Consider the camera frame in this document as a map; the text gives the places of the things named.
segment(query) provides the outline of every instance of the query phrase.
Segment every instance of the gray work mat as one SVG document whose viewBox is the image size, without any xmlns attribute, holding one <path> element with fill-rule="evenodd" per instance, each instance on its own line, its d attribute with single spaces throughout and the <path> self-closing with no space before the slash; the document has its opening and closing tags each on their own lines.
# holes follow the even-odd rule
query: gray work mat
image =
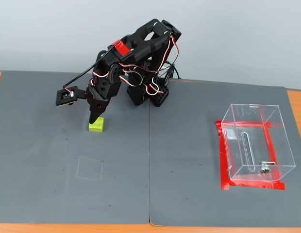
<svg viewBox="0 0 301 233">
<path fill-rule="evenodd" d="M 55 106 L 75 76 L 2 73 L 0 222 L 146 224 L 149 103 L 134 106 L 123 84 L 102 115 L 105 132 L 90 133 L 86 100 Z"/>
<path fill-rule="evenodd" d="M 161 226 L 301 227 L 301 139 L 286 89 L 170 82 L 150 109 L 150 221 Z M 220 189 L 216 120 L 231 103 L 279 105 L 296 168 L 286 191 Z"/>
</svg>

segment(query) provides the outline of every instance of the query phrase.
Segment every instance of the transparent plastic box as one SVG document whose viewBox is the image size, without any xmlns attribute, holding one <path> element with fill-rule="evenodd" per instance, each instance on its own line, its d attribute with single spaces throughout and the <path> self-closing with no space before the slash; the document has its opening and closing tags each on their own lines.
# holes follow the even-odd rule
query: transparent plastic box
<svg viewBox="0 0 301 233">
<path fill-rule="evenodd" d="M 231 180 L 278 181 L 295 167 L 279 106 L 231 104 L 221 126 Z"/>
</svg>

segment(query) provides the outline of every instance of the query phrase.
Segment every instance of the lime green block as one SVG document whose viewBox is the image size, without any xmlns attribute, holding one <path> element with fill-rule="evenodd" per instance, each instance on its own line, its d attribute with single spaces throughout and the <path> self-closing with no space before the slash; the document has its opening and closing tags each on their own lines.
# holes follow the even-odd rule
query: lime green block
<svg viewBox="0 0 301 233">
<path fill-rule="evenodd" d="M 89 131 L 102 133 L 103 125 L 104 125 L 104 118 L 98 117 L 98 119 L 93 124 L 89 124 Z"/>
</svg>

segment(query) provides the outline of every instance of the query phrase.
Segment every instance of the orange table edge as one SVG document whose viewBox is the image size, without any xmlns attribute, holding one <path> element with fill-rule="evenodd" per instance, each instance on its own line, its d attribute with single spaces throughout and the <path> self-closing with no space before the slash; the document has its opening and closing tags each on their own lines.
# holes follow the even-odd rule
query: orange table edge
<svg viewBox="0 0 301 233">
<path fill-rule="evenodd" d="M 287 91 L 293 109 L 296 124 L 301 135 L 301 92 Z M 301 233 L 301 228 L 237 228 L 237 227 L 158 227 L 146 225 L 82 225 L 82 224 L 14 224 L 0 223 L 0 233 Z"/>
</svg>

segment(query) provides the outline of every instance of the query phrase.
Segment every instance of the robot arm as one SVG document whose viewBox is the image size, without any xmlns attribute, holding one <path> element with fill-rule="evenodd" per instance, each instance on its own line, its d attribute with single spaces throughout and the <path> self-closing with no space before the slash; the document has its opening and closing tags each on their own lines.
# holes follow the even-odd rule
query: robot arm
<svg viewBox="0 0 301 233">
<path fill-rule="evenodd" d="M 152 38 L 145 40 L 151 32 L 154 32 Z M 134 34 L 110 45 L 108 51 L 101 51 L 92 67 L 58 91 L 56 105 L 87 99 L 90 105 L 89 123 L 92 124 L 105 111 L 111 97 L 117 95 L 124 81 L 128 84 L 127 92 L 135 105 L 142 104 L 150 97 L 156 106 L 160 106 L 168 96 L 168 88 L 158 78 L 158 71 L 180 36 L 181 33 L 167 21 L 151 20 Z M 76 86 L 67 88 L 92 68 L 93 77 L 85 91 Z M 122 78 L 125 73 L 129 74 L 128 80 Z M 152 90 L 152 84 L 158 87 L 157 91 Z"/>
</svg>

